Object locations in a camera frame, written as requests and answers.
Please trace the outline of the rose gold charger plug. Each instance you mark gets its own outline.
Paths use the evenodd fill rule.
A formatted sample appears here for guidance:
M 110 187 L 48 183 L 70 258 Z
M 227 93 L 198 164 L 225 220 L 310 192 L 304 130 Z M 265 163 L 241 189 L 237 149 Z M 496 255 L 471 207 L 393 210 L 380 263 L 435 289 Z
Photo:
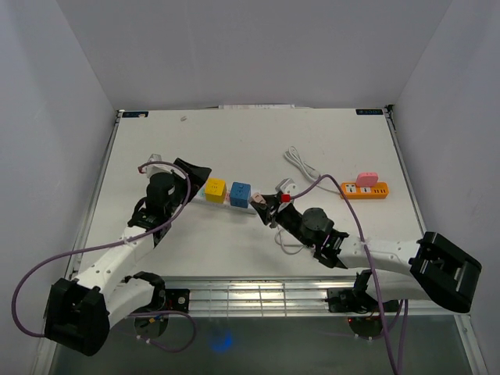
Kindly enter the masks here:
M 260 193 L 255 193 L 250 198 L 250 204 L 251 205 L 265 205 L 266 199 Z

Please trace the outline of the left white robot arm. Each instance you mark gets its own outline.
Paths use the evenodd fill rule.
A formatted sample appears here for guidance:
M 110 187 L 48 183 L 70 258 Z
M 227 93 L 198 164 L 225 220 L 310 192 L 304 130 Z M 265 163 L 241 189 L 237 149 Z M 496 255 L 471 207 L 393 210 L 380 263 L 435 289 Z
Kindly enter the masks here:
M 145 196 L 114 245 L 73 279 L 50 289 L 44 336 L 86 356 L 96 354 L 109 332 L 131 314 L 157 315 L 166 305 L 164 279 L 136 265 L 165 237 L 172 222 L 209 179 L 210 168 L 159 155 L 138 168 L 148 178 Z

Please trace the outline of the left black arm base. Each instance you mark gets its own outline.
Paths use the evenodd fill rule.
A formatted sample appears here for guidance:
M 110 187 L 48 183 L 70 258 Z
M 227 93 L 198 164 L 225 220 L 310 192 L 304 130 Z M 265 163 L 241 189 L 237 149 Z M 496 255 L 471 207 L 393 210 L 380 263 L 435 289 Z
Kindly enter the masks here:
M 171 288 L 159 293 L 159 306 L 156 311 L 179 311 L 189 312 L 191 291 L 187 288 Z

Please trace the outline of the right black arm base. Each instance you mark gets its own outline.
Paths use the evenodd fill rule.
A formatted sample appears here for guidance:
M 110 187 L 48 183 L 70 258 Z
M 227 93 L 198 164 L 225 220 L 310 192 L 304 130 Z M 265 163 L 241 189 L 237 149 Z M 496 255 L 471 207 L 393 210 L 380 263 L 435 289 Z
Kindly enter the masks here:
M 365 291 L 328 288 L 325 302 L 331 313 L 378 313 L 378 302 Z

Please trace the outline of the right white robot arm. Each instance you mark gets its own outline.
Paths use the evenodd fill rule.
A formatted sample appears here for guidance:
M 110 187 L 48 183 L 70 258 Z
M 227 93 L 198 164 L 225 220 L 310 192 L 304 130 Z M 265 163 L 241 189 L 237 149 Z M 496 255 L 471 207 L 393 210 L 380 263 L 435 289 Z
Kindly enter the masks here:
M 412 241 L 363 240 L 336 230 L 321 208 L 299 212 L 289 195 L 249 200 L 264 225 L 279 226 L 328 268 L 355 269 L 352 292 L 338 301 L 346 311 L 371 310 L 380 300 L 431 300 L 454 313 L 468 313 L 482 270 L 474 257 L 436 232 Z

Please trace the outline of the yellow cube socket adapter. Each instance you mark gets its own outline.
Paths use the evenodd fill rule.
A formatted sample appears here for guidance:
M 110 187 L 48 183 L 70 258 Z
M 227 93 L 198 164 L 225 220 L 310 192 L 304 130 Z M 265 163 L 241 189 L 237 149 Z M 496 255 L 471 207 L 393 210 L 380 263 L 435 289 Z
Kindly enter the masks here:
M 216 204 L 223 204 L 227 195 L 225 180 L 210 177 L 205 184 L 205 200 Z

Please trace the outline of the blue cube socket adapter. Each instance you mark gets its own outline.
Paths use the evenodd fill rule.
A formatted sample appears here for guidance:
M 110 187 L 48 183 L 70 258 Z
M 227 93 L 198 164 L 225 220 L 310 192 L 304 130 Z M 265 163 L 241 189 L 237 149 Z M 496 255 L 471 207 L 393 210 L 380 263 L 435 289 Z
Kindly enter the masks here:
M 251 185 L 241 182 L 233 182 L 230 189 L 230 205 L 233 207 L 248 208 L 248 200 L 251 196 Z

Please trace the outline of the white multicolour power strip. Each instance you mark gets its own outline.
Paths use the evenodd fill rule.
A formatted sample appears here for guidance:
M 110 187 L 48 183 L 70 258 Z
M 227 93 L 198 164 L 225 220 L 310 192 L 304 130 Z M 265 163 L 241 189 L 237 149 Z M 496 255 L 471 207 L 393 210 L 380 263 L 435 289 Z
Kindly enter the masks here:
M 217 207 L 219 209 L 225 209 L 225 210 L 230 210 L 230 211 L 235 211 L 235 212 L 240 212 L 240 213 L 247 213 L 250 215 L 257 214 L 257 212 L 250 205 L 248 205 L 247 207 L 239 207 L 239 206 L 231 205 L 231 203 L 230 203 L 230 190 L 227 190 L 226 196 L 225 196 L 224 201 L 222 203 L 208 201 L 205 197 L 204 190 L 198 191 L 197 195 L 195 197 L 193 197 L 191 202 L 203 204 L 203 205 L 209 205 L 209 206 Z

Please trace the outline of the pink plug adapter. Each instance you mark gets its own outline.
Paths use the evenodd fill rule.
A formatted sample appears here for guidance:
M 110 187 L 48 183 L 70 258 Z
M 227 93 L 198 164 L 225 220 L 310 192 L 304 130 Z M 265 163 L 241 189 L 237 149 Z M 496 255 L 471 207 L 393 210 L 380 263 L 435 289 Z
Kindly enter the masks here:
M 371 188 L 377 184 L 379 180 L 378 174 L 373 172 L 360 173 L 355 181 L 355 185 L 359 188 Z

